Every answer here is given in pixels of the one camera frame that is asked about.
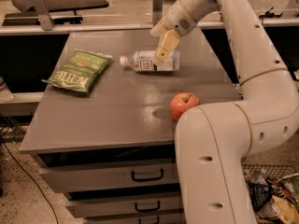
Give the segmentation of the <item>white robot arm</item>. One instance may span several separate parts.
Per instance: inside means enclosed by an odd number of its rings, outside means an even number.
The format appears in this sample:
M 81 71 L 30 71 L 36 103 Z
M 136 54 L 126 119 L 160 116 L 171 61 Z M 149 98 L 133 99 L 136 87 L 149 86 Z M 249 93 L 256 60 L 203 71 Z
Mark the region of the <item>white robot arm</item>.
M 163 63 L 180 38 L 218 10 L 243 97 L 186 111 L 175 131 L 186 224 L 257 224 L 242 158 L 278 147 L 299 127 L 299 95 L 248 0 L 178 0 L 151 29 Z

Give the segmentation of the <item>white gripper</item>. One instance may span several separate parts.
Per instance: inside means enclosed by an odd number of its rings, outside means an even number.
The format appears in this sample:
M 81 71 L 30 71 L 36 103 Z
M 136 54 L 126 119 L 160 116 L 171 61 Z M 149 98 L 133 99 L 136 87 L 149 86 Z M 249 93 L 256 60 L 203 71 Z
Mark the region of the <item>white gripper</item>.
M 171 6 L 164 18 L 155 24 L 150 34 L 160 37 L 155 60 L 163 63 L 178 46 L 179 36 L 185 36 L 197 26 L 197 21 L 189 14 L 180 0 Z

